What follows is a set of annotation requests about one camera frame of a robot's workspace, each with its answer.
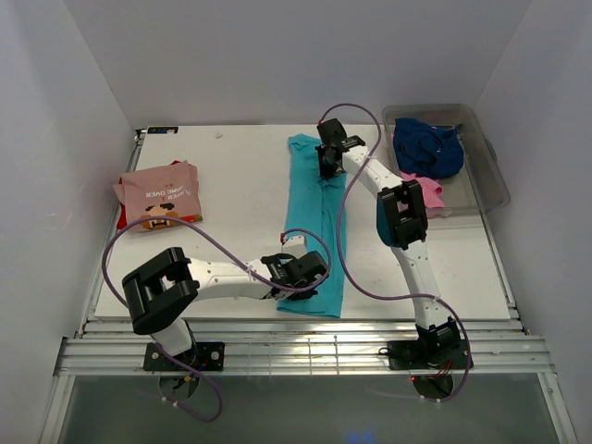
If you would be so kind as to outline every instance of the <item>plastic bin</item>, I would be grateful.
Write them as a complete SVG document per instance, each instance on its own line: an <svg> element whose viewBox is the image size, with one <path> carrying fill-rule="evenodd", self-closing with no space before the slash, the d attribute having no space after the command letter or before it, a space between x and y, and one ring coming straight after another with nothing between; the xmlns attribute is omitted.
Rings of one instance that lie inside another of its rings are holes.
<svg viewBox="0 0 592 444"><path fill-rule="evenodd" d="M441 199L446 208L427 209L430 217L475 214L507 205L510 194L496 163L495 152L486 142L473 110L467 105L388 106L382 111L393 171L399 173L393 146L395 119L412 117L431 126L457 127L464 149L464 166L456 176L441 179Z"/></svg>

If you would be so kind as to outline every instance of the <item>pink cloth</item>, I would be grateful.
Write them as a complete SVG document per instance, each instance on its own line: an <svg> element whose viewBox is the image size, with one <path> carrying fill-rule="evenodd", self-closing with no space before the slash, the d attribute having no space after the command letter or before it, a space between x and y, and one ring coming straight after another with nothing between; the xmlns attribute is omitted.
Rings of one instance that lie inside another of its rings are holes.
<svg viewBox="0 0 592 444"><path fill-rule="evenodd" d="M401 172L403 180L417 180L422 187L422 194L424 195L425 208L443 208L445 205L440 199L442 194L442 187L435 180L430 178L422 178L415 173L407 174Z"/></svg>

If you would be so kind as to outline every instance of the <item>white wall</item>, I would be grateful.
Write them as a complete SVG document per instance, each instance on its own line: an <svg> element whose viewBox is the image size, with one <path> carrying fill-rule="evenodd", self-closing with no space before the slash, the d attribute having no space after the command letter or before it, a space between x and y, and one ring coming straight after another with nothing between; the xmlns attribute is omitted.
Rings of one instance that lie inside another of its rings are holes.
<svg viewBox="0 0 592 444"><path fill-rule="evenodd" d="M343 101L472 104L529 3L66 0L136 128L310 123Z"/></svg>
<svg viewBox="0 0 592 444"><path fill-rule="evenodd" d="M512 195L492 221L502 262L581 442L592 441L590 7L533 2L476 105Z"/></svg>
<svg viewBox="0 0 592 444"><path fill-rule="evenodd" d="M36 442L133 131L61 0L0 0L0 440Z"/></svg>

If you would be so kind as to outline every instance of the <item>cable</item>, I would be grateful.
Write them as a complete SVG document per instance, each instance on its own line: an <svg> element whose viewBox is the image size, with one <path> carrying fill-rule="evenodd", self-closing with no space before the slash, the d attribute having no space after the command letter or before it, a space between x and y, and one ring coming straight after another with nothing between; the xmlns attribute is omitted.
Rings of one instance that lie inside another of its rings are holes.
<svg viewBox="0 0 592 444"><path fill-rule="evenodd" d="M214 245L226 257L228 257L228 259L230 259L232 262L234 262L241 270L243 270L245 272L247 270L249 270L249 267L245 263L243 263L241 261L241 259L239 259L237 256L232 254L222 244L220 244L217 240L215 240L213 237L211 237L209 234L207 234L201 228L196 227L183 219L179 219L177 217L172 217L172 216L143 217L141 219L134 220L133 222L129 222L128 225L126 225L124 228L122 228L113 238L111 238L111 240L105 246L105 251L103 252L103 259L101 261L101 270L103 271L103 279L105 280L105 284L107 284L107 287L113 292L115 297L118 298L119 301L121 303L123 303L123 305L125 305L126 307L128 306L128 304L126 303L125 298L123 296L121 296L121 293L119 293L119 291L115 288L115 285L113 285L113 281L111 280L111 278L109 277L109 274L107 272L107 263L108 263L108 259L109 259L109 253L111 253L111 250L113 250L113 246L115 245L115 242L117 241L117 239L119 239L121 236L123 236L123 234L125 234L127 231L129 231L131 228L135 227L136 225L140 225L142 222L146 222L149 220L170 220L171 222L176 222L180 225L190 228L193 231L195 231L196 233L198 233L199 235L201 235L203 238L205 238L212 245ZM325 282L325 280L328 278L329 272L331 271L331 262L332 262L331 252L329 251L329 247L327 247L327 244L318 235L314 234L312 231L310 231L308 229L290 228L282 233L281 238L285 239L285 235L290 234L290 233L308 234L309 236L312 236L313 238L315 238L321 244L321 246L325 250L325 253L327 254L327 271L325 272L325 274L320 279L318 279L316 282L314 282L313 284L311 284L307 287L299 288L299 289L294 289L291 287L285 287L283 285L276 284L275 282L272 282L271 280L259 275L258 273L255 273L252 270L250 270L250 274L255 279L263 282L264 284L267 284L269 287L273 287L274 289L278 289L278 290L282 290L282 291L290 291L293 293L304 293L308 290L315 289L316 287L321 285L323 282Z"/></svg>
<svg viewBox="0 0 592 444"><path fill-rule="evenodd" d="M305 229L305 228L290 228L290 229L287 229L286 231L284 231L281 234L281 239L282 239L282 241L284 241L286 239L286 235L287 234L296 233L296 232L308 234L309 236L312 236L313 238L315 238L321 244L321 246L325 250L325 253L327 254L327 271L325 272L325 274L321 278L319 278L316 282L314 282L313 284L309 285L308 287L302 287L302 288L299 288L299 289L293 289L291 287L285 287L283 285L276 284L275 282L272 282L271 280L266 279L265 277L263 277L263 276L255 273L245 263L243 263L241 261L241 259L239 259L237 256L235 256L234 254L232 254L229 250L227 250L224 246L222 246L222 244L220 244L219 242L217 242L209 234L207 234L201 228L195 227L194 225L192 225L191 223L189 223L189 222L187 222L187 221L185 221L183 219L179 219L177 217L171 217L171 216L150 216L150 217L143 217L141 219L137 219L137 220L134 220L133 222L128 223L128 225L126 225L113 238L111 238L111 240L105 246L105 251L103 252L103 258L102 258L102 261L101 261L101 270L103 271L103 279L105 280L105 284L113 292L113 294L115 295L115 297L124 306L126 306L126 307L128 306L128 304L126 303L126 300L124 299L123 296L121 296L121 293L119 293L119 291L115 288L115 285L113 285L113 281L111 280L111 277L109 277L109 274L107 272L107 262L108 262L108 258L109 258L109 253L111 253L111 250L113 250L113 247L115 245L115 242L121 236L123 236L123 234L125 234L127 231L129 231L131 228L135 227L136 225L139 225L142 222L145 222L145 221L148 221L148 220L170 220L171 222L176 222L176 223L178 223L180 225L183 225L183 226L185 226L187 228L192 229L196 233L202 235L202 237L204 237L212 245L214 245L215 247L217 247L218 250L220 250L223 254L225 254L239 268L241 268L245 272L247 270L249 270L250 275L253 276L255 279L260 280L261 282L267 284L268 286L273 287L273 288L278 289L278 290L291 291L291 292L294 292L294 293L302 293L302 292L305 292L305 291L308 291L308 290L312 290L312 289L318 287L319 285L321 285L328 278L329 272L331 271L331 260L332 260L331 259L331 252L329 251L329 248L327 247L327 244L318 235L316 235L312 231L310 231L308 229ZM205 382L207 382L212 387L212 389L214 389L214 392L216 393L216 397L218 399L218 410L217 410L217 412L213 416L203 416L202 414L200 414L200 413L196 412L195 410L193 410L188 405L184 404L183 402L177 401L177 400L175 400L173 398L169 398L169 397L166 397L166 396L165 397L158 397L158 396L151 395L149 393L143 393L143 392L139 392L139 393L141 393L144 396L151 397L151 398L163 399L165 401L168 401L173 406L179 407L180 409L182 409L185 412L189 413L194 418L196 418L196 419L198 419L198 420L200 420L200 421L202 421L204 423L211 423L211 422L215 421L218 418L218 416L220 416L220 414L222 414L222 409L223 409L222 391L220 390L220 387L210 377L204 375L200 370L196 370L195 368L190 367L190 366L186 365L185 363L182 363L178 359L175 359L173 356L171 356L170 354L168 354L165 351L165 349L163 349L162 345L159 344L158 342L156 342L156 348L158 349L158 351L160 353L162 353L163 356L165 356L171 363L173 363L177 367L183 368L184 370L187 370L188 372L190 372L190 374L197 375L199 378L203 378L203 380Z"/></svg>
<svg viewBox="0 0 592 444"><path fill-rule="evenodd" d="M376 142L375 142L374 146L372 147L372 149L368 152L368 156L365 158L365 160L360 165L358 172L353 175L351 182L349 183L349 185L345 189L345 192L343 193L343 199L341 200L341 204L339 205L339 213L337 216L337 224L336 224L337 226L335 229L336 240L337 240L337 253L338 253L338 257L339 257L339 262L341 263L341 267L343 268L343 272L344 272L345 276L351 282L351 284L358 291L360 291L362 294L368 296L369 298L377 299L379 301L405 301L408 299L427 298L427 299L431 299L431 300L439 302L442 306L444 306L444 308L446 308L452 314L452 317L454 317L454 320L458 323L459 327L461 328L462 334L464 335L464 338L466 339L466 351L467 351L466 367L464 368L464 373L462 374L462 380L461 380L458 388L456 388L449 396L447 396L441 400L434 400L434 399L427 398L429 401L433 401L433 402L451 401L454 398L456 398L456 396L459 394L459 392L463 389L464 385L466 384L467 377L469 376L469 370L471 370L471 356L472 356L471 355L471 344L469 342L469 336L467 335L466 328L464 327L463 321L461 321L461 318L458 316L458 314L452 309L452 307L450 307L450 305L447 302L442 301L438 296L435 296L433 294L415 293L415 294L405 294L405 295L401 295L401 296L380 296L380 295L374 294L370 291L367 291L360 284L358 284L355 281L355 279L353 278L352 274L350 273L350 271L348 270L348 268L345 264L345 257L343 255L343 249L341 246L341 220L343 218L343 212L345 209L345 202L348 198L348 195L350 194L350 191L352 190L353 184L362 175L364 168L368 165L368 163L370 162L370 160L372 158L372 155L374 154L374 152L376 151L376 149L380 145L380 142L382 141L382 130L380 129L380 123L378 122L378 119L372 113L372 111L370 111L365 106L361 106L358 104L351 104L351 103L341 103L341 104L336 104L336 105L331 106L327 111L325 111L325 114L323 114L323 116L320 118L319 124L323 123L323 120L325 120L325 117L327 117L327 114L329 112L331 112L332 110L334 110L336 108L340 108L343 106L361 109L368 116L370 116L370 118L372 118L373 122L376 125L376 129L378 130L378 138L376 139ZM382 395L382 396L390 396L390 397L395 397L395 398L416 399L415 397L411 397L411 396L395 395L395 394L383 393L383 392L379 392L379 391L374 391L374 393Z"/></svg>

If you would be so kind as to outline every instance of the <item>purple cable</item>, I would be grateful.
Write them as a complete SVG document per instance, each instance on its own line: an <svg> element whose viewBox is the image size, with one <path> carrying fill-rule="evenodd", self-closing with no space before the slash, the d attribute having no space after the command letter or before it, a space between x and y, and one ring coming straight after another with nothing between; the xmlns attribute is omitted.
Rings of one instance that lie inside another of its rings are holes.
<svg viewBox="0 0 592 444"><path fill-rule="evenodd" d="M119 293L119 291L117 291L117 289L115 288L115 286L113 285L113 281L111 280L111 278L109 277L109 274L107 272L107 261L109 258L109 253L111 252L111 250L113 250L113 246L115 245L115 242L124 234L126 233L130 228L135 227L136 225L141 224L142 222L148 221L148 220L170 220L172 222L176 222L180 225L183 225L187 228L192 229L193 231L197 232L198 234L202 235L207 241L209 241L212 245L214 245L215 247L217 247L218 250L220 250L223 254L225 254L232 262L234 262L239 268L241 268L242 270L244 270L245 272L249 269L249 267L247 265L245 265L241 259L239 259L237 256L235 256L234 254L232 254L229 250L227 250L224 246L222 246L218 241L216 241L214 238L212 238L209 234L207 234L205 231L203 231L201 228L199 227L195 227L194 225L192 225L191 223L183 220L183 219L179 219L177 217L171 217L171 216L150 216L150 217L144 217L142 219L138 219L138 220L134 220L133 222L128 223L128 225L126 225L124 228L122 228L113 238L111 238L111 240L106 244L105 246L105 251L103 252L103 258L101 261L101 270L103 271L103 279L105 280L105 284L107 284L107 287L113 292L113 294L115 295L115 297L124 305L124 306L128 306L128 304L126 303L126 300L124 299L123 296L121 296L121 293ZM312 236L313 238L315 238L323 247L323 249L325 250L325 253L327 253L327 271L325 272L325 274L319 278L315 283L309 285L308 287L302 287L299 289L293 289L291 287L284 287L283 285L278 285L275 282L270 281L269 279L266 279L265 277L255 273L254 271L251 272L251 276L253 276L255 279L260 280L261 282L267 284L270 287L273 287L275 289L278 290L283 290L283 291L291 291L294 293L302 293L304 291L308 291L308 290L312 290L316 287L318 287L319 285L321 285L329 276L329 272L331 271L331 252L329 251L329 248L327 247L327 244L315 233L313 233L312 231L305 229L305 228L290 228L287 229L286 231L283 232L283 235L287 235L290 233L304 233L304 234L308 234L309 236ZM175 359L173 356L171 356L170 354L168 354L165 349L163 349L162 345L160 345L158 342L156 342L156 348L158 349L159 352L162 353L163 356L165 356L171 363L175 364L176 366L187 370L188 372L190 372L190 374L195 374L200 378L203 378L203 380L205 382L207 382L212 389L214 389L214 392L216 393L216 397L218 399L218 410L217 412L213 415L213 416L203 416L202 414L194 411L190 406L184 404L183 402L180 401L176 401L173 398L169 398L169 397L159 397L156 395L151 395L149 393L143 393L140 392L142 395L144 396L148 396L151 398L157 398L157 399L162 399L164 398L166 401L170 402L173 405L178 406L179 408L181 408L182 410L184 410L185 412L189 413L191 416L193 416L194 418L204 422L204 423L211 423L213 421L215 421L218 416L220 416L220 414L222 414L222 409L223 409L223 401L222 401L222 391L220 390L220 387L208 376L204 375L201 371L196 370L188 365L186 365L185 363L182 363L181 361L179 361L178 359Z"/></svg>
<svg viewBox="0 0 592 444"><path fill-rule="evenodd" d="M319 123L322 122L323 120L325 120L325 117L327 116L327 114L329 112L331 112L335 108L339 108L342 106L350 106L350 107L361 109L368 116L370 116L370 118L372 118L372 120L374 121L376 128L378 129L378 138L376 139L376 143L374 144L374 146L372 147L372 149L368 153L368 156L365 158L365 160L360 165L360 169L358 170L357 173L355 173L353 175L351 182L349 183L349 185L345 189L345 192L343 193L343 199L341 200L341 204L339 206L339 213L337 216L337 226L336 226L337 253L338 253L338 257L339 257L339 262L341 263L341 266L343 267L343 272L344 272L345 276L351 282L351 284L358 291L360 291L362 294L368 296L369 298L378 299L380 301L404 301L407 299L427 298L427 299L432 299L432 300L439 302L442 306L444 306L444 308L446 308L452 314L452 316L454 317L456 322L459 324L459 327L461 328L464 338L466 339L467 364L466 364L466 367L464 368L464 373L462 374L461 383L459 384L458 388L456 388L449 396L447 396L446 398L443 398L441 400L426 398L427 400L433 401L433 402L451 401L454 398L456 398L456 396L463 389L464 385L466 384L466 380L469 376L469 370L471 370L471 356L472 356L471 344L469 342L469 336L467 335L467 332L466 332L466 329L464 328L463 322L461 321L461 318L458 316L458 314L452 309L452 307L450 307L450 305L447 302L442 301L439 297L434 296L433 294L415 293L415 294L405 294L405 295L401 295L401 296L380 296L380 295L374 294L374 293L364 289L360 284L358 284L355 281L352 274L348 270L348 267L345 264L345 257L343 256L343 250L341 248L341 219L343 218L343 211L345 209L345 201L348 198L350 191L352 190L353 184L362 175L364 168L370 162L371 156L374 154L374 152L378 148L378 145L380 145L380 142L382 141L382 131L380 129L380 123L378 122L378 119L376 118L376 116L368 108L358 105L358 104L342 103L342 104L333 105L327 111L325 111L325 114L323 114L323 116L319 120ZM383 396L390 396L390 397L394 397L394 398L416 399L415 397L407 396L407 395L396 395L396 394L383 393L383 392L379 392L379 391L374 391L374 393L380 394Z"/></svg>
<svg viewBox="0 0 592 444"><path fill-rule="evenodd" d="M107 262L109 259L109 253L111 252L111 250L113 250L113 246L115 245L115 242L117 241L117 239L119 239L121 236L123 236L124 233L126 233L130 228L133 228L136 225L139 225L142 222L146 222L148 220L170 220L171 222L176 222L180 225L184 225L185 227L192 229L193 231L195 231L196 233L198 233L202 237L204 237L208 242L210 242L218 250L220 250L223 254L225 254L240 269L244 270L245 272L247 272L247 270L249 270L249 267L245 263L243 263L241 261L241 259L239 259L237 256L232 254L229 250L227 250L217 240L212 238L209 234L207 234L201 228L195 227L190 222L187 222L183 219L179 219L177 217L171 217L171 216L143 217L142 219L137 219L137 220L134 220L133 222L129 222L128 225L126 225L124 228L122 228L113 238L111 238L111 240L105 246L105 251L103 252L103 259L101 261L101 269L103 271L103 279L105 280L105 284L107 284L107 287L113 292L115 297L118 298L119 301L121 303L123 303L126 307L128 306L128 304L126 303L125 298L123 296L121 296L121 293L119 293L119 291L115 288L115 285L113 285L113 282L111 281L111 278L109 277L109 274L107 273ZM327 271L320 279L318 279L315 283L309 285L308 287L293 289L291 287L285 287L283 285L276 284L275 282L272 282L271 280L259 275L258 273L255 273L254 271L251 271L251 276L253 276L255 279L263 282L264 284L267 284L269 287L273 287L274 289L278 289L278 290L282 290L282 291L291 291L293 293L303 293L305 291L315 289L316 287L321 285L323 282L325 282L325 280L329 276L329 272L331 271L332 259L331 259L331 252L329 251L329 247L327 247L327 244L318 235L314 234L312 231L310 231L308 229L290 228L290 229L287 229L286 231L284 231L283 234L286 235L286 234L296 233L296 232L304 233L304 234L308 234L309 236L312 236L321 244L321 246L325 250L325 253L327 254Z"/></svg>

